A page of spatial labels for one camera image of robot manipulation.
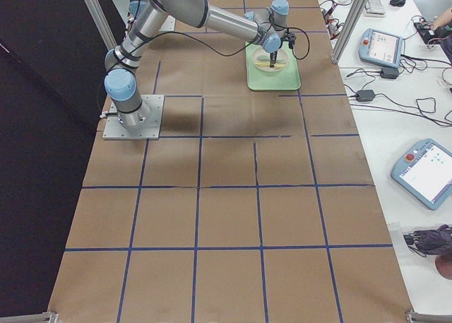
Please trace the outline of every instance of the white table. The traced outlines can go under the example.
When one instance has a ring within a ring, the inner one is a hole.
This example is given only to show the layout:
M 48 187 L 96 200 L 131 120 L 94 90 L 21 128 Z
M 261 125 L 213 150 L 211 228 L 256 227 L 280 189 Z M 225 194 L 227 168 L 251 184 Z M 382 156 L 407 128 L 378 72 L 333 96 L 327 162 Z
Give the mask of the white table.
M 413 0 L 406 0 L 402 8 L 390 6 L 389 1 L 381 0 L 386 7 L 384 18 L 366 17 L 363 12 L 339 61 L 344 83 L 354 90 L 362 88 L 371 78 L 364 74 L 356 74 L 350 78 L 346 76 L 357 68 L 369 70 L 377 67 L 362 62 L 357 54 L 361 35 L 367 28 L 402 37 L 408 37 L 415 32 L 411 18 L 420 12 Z M 325 3 L 323 6 L 329 8 L 330 4 Z M 349 10 L 349 6 L 338 6 L 333 17 L 343 22 Z M 406 41 L 405 53 L 413 57 L 448 61 L 439 46 L 427 49 L 419 35 Z M 366 89 L 372 89 L 375 93 L 385 93 L 391 99 L 405 105 L 415 105 L 416 98 L 435 97 L 438 110 L 435 118 L 443 119 L 443 116 L 452 110 L 450 86 L 441 78 L 443 69 L 440 68 L 446 65 L 429 63 L 429 67 L 431 68 L 423 72 L 402 74 L 395 81 L 378 77 Z M 446 72 L 446 76 L 452 78 L 452 69 Z M 354 99 L 350 103 L 359 104 Z M 376 97 L 369 105 L 402 110 L 381 96 Z M 444 223 L 452 224 L 452 199 L 447 199 L 439 210 L 430 211 L 390 177 L 397 159 L 421 139 L 433 138 L 452 150 L 452 129 L 441 128 L 425 119 L 397 112 L 361 107 L 352 109 L 413 307 L 415 311 L 423 314 L 452 315 L 452 281 L 443 278 L 436 271 L 434 257 L 423 259 L 412 253 L 402 236 L 403 233 L 414 230 L 437 228 Z

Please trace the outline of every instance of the green tray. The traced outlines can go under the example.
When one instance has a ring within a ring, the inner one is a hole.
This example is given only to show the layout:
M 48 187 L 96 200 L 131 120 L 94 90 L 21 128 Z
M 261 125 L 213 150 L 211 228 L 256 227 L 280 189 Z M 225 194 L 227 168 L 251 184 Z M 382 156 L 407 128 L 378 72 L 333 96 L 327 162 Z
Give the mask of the green tray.
M 299 78 L 297 60 L 292 55 L 292 50 L 286 42 L 282 48 L 289 56 L 287 66 L 276 72 L 264 72 L 256 68 L 251 60 L 254 50 L 259 46 L 251 44 L 246 48 L 246 72 L 248 76 L 248 87 L 253 91 L 266 90 L 297 90 L 302 82 Z

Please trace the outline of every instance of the keyboard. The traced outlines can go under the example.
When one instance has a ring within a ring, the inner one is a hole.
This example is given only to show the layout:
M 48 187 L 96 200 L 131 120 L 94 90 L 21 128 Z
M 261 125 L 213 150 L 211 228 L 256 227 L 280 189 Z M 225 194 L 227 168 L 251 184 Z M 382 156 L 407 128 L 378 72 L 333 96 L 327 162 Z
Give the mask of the keyboard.
M 386 15 L 386 10 L 381 3 L 381 0 L 367 0 L 366 2 L 366 16 L 383 18 Z

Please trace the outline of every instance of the black umbrella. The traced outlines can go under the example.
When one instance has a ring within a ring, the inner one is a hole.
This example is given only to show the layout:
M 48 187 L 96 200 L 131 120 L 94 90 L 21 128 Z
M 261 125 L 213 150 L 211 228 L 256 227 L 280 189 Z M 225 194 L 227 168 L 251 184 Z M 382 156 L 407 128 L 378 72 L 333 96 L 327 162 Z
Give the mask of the black umbrella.
M 452 228 L 446 224 L 441 225 L 436 230 L 417 230 L 408 235 L 403 235 L 403 237 L 408 247 L 423 257 L 428 254 L 444 255 L 452 253 Z

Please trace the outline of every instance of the tablet screen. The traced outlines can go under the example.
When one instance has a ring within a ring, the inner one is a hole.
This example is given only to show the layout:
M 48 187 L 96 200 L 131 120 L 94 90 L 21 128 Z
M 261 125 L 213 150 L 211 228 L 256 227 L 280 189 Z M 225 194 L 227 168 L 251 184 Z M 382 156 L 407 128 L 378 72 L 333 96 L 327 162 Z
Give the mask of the tablet screen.
M 451 186 L 452 157 L 431 144 L 399 177 L 434 203 Z
M 372 32 L 369 57 L 388 63 L 395 63 L 397 59 L 398 38 L 378 31 Z

